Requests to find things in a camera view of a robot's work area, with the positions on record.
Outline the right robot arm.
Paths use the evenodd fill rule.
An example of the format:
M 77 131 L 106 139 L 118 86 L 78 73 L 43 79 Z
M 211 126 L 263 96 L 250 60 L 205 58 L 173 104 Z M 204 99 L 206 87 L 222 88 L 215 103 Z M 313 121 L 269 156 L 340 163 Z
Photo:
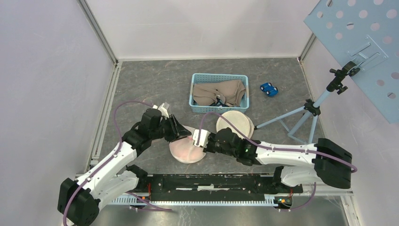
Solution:
M 206 130 L 198 133 L 195 145 L 204 152 L 225 154 L 247 166 L 275 164 L 271 184 L 277 192 L 313 183 L 349 189 L 351 175 L 357 170 L 352 164 L 352 154 L 327 138 L 307 145 L 278 145 L 240 138 L 230 128 L 217 133 Z

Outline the white mesh laundry bag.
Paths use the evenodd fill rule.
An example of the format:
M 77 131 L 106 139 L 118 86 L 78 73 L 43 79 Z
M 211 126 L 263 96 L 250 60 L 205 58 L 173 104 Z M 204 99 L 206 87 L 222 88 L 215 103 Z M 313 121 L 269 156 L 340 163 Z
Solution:
M 179 162 L 185 164 L 196 163 L 202 160 L 206 153 L 203 148 L 193 144 L 192 135 L 186 138 L 169 143 L 169 149 L 172 156 Z

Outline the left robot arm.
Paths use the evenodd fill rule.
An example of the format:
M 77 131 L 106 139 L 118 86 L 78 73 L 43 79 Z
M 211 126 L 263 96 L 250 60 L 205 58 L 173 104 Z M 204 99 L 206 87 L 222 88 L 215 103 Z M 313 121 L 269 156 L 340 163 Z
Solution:
M 152 142 L 164 139 L 174 142 L 192 133 L 167 111 L 149 108 L 139 122 L 121 136 L 114 150 L 95 167 L 78 179 L 66 178 L 60 185 L 57 209 L 63 215 L 63 224 L 70 220 L 77 226 L 94 222 L 100 210 L 121 194 L 134 189 L 144 191 L 148 179 L 129 170 L 121 179 L 114 175 L 136 159 Z

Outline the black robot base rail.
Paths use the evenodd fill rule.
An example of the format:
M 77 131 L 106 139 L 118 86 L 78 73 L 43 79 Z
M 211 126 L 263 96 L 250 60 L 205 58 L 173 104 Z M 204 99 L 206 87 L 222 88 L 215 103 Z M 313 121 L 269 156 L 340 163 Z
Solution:
M 152 174 L 139 178 L 134 193 L 151 201 L 261 201 L 265 195 L 301 194 L 269 174 Z

